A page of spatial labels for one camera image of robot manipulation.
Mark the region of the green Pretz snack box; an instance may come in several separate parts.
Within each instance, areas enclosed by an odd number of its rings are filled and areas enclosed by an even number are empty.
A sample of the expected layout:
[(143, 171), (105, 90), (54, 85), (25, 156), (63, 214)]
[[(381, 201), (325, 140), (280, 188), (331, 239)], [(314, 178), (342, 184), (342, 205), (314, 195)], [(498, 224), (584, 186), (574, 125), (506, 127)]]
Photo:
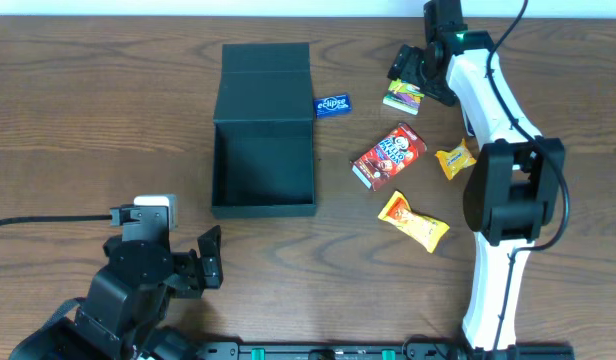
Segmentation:
[(417, 115), (424, 94), (419, 88), (401, 79), (392, 80), (382, 103), (400, 111)]

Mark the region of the black gift box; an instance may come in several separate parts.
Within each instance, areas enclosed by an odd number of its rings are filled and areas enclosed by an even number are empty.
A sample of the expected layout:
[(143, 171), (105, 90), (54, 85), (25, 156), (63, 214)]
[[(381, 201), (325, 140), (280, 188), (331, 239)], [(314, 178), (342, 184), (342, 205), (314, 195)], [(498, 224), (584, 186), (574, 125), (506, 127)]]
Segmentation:
[(224, 45), (213, 122), (216, 218), (315, 214), (308, 44)]

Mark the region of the red Hello Panda box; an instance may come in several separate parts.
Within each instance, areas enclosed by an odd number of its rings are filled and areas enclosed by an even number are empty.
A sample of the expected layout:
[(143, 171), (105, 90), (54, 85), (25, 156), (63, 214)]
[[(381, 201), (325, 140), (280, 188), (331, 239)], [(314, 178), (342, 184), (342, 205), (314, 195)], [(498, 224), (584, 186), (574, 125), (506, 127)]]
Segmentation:
[(369, 190), (377, 191), (426, 151), (426, 143), (413, 128), (407, 123), (399, 123), (352, 162), (352, 172)]

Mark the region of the dark blue chocolate bar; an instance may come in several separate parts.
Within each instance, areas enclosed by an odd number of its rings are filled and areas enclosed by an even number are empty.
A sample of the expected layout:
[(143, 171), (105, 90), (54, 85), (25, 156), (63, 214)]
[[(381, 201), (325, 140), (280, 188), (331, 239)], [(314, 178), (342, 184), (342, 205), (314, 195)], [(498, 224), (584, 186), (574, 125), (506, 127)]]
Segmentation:
[(464, 127), (465, 127), (467, 135), (469, 137), (475, 137), (475, 133), (474, 133), (473, 127), (471, 125), (471, 122), (469, 120), (467, 113), (465, 111), (462, 111), (462, 115), (463, 115)]

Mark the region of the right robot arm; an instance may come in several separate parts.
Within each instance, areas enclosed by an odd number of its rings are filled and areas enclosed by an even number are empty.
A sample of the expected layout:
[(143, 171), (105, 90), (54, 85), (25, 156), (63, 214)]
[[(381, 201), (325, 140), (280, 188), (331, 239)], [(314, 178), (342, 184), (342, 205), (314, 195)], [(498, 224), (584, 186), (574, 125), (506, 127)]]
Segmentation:
[(389, 72), (440, 103), (460, 105), (479, 156), (463, 193), (476, 260), (462, 321), (464, 345), (451, 359), (571, 359), (569, 345), (520, 345), (515, 316), (525, 264), (554, 246), (569, 220), (565, 147), (525, 116), (502, 73), (486, 31), (470, 30), (459, 0), (423, 6), (425, 48), (405, 45)]

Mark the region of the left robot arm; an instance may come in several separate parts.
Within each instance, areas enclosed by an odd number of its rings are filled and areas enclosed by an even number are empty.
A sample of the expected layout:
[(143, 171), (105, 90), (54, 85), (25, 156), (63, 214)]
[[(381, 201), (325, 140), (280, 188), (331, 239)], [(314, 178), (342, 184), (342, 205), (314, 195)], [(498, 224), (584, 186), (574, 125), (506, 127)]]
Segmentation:
[(195, 359), (198, 349), (160, 327), (173, 298), (194, 299), (223, 282), (221, 228), (174, 252), (168, 205), (124, 205), (108, 220), (121, 234), (103, 245), (108, 262), (88, 293), (65, 301), (17, 345), (13, 359)]

